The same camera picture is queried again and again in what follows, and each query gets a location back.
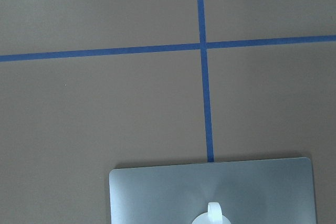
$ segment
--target silver rectangular plate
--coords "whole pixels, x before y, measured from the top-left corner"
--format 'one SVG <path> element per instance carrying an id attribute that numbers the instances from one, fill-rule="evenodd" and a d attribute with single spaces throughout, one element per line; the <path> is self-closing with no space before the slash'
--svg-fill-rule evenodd
<path id="1" fill-rule="evenodd" d="M 191 224 L 219 202 L 232 224 L 316 224 L 310 159 L 114 169 L 112 224 Z"/>

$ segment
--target gray surface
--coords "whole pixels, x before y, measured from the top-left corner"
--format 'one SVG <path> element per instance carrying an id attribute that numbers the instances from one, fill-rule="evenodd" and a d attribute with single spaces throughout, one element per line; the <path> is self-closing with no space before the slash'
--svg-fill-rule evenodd
<path id="1" fill-rule="evenodd" d="M 0 10 L 0 55 L 198 42 L 197 0 L 0 0 Z"/>
<path id="2" fill-rule="evenodd" d="M 336 34 L 336 0 L 204 0 L 207 41 Z"/>
<path id="3" fill-rule="evenodd" d="M 205 162 L 198 51 L 0 64 L 1 223 L 109 223 L 115 167 Z"/>
<path id="4" fill-rule="evenodd" d="M 216 160 L 308 156 L 319 223 L 336 213 L 335 42 L 208 52 Z"/>
<path id="5" fill-rule="evenodd" d="M 307 158 L 116 169 L 113 224 L 190 224 L 219 202 L 235 224 L 316 224 Z"/>

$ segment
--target blue line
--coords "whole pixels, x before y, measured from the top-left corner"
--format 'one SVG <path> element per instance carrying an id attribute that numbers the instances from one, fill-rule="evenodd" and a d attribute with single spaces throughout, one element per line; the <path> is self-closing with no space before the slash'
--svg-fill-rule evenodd
<path id="1" fill-rule="evenodd" d="M 208 49 L 228 48 L 228 47 L 253 47 L 253 46 L 266 46 L 266 45 L 326 42 L 326 41 L 336 41 L 336 35 L 208 42 L 206 44 L 206 47 Z"/>
<path id="2" fill-rule="evenodd" d="M 102 56 L 102 55 L 138 54 L 142 52 L 184 51 L 184 50 L 196 50 L 196 49 L 199 49 L 199 43 L 146 46 L 146 47 L 123 47 L 123 48 L 93 49 L 93 50 L 63 51 L 63 52 L 39 52 L 35 54 L 3 55 L 0 56 L 0 62 L 17 61 L 17 60 L 38 60 L 38 59 Z"/>
<path id="3" fill-rule="evenodd" d="M 199 25 L 199 30 L 200 30 L 199 31 L 199 41 L 200 41 L 200 50 L 201 50 L 206 152 L 207 152 L 208 162 L 213 162 L 214 161 L 214 147 L 213 147 L 213 140 L 212 140 L 208 58 L 207 58 L 207 52 L 206 52 L 204 0 L 197 0 L 197 7 L 198 7 L 198 25 Z"/>

